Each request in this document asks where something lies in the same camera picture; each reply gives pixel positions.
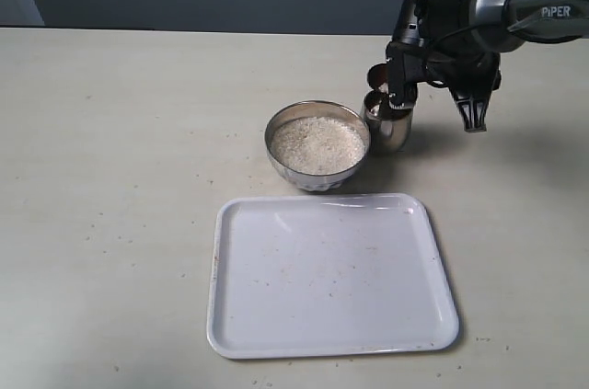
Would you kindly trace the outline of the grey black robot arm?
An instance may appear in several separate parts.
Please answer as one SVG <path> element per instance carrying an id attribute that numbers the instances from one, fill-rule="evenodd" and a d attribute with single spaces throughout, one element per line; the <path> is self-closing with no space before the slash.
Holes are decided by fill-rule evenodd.
<path id="1" fill-rule="evenodd" d="M 466 132 L 483 132 L 504 53 L 588 34 L 588 0 L 403 0 L 386 49 L 387 105 L 413 109 L 418 85 L 449 90 Z"/>

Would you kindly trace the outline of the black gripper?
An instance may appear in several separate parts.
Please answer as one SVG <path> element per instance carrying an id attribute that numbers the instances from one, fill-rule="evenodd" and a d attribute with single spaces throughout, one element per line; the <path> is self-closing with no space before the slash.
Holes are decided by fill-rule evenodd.
<path id="1" fill-rule="evenodd" d="M 456 88 L 453 100 L 463 122 L 465 132 L 485 132 L 486 114 L 491 92 L 501 85 L 499 55 L 454 56 L 438 46 L 410 46 L 393 41 L 387 45 L 387 90 L 391 108 L 413 109 L 417 99 L 417 84 L 427 83 L 434 88 Z M 483 77 L 488 76 L 491 91 L 473 91 L 481 88 Z"/>

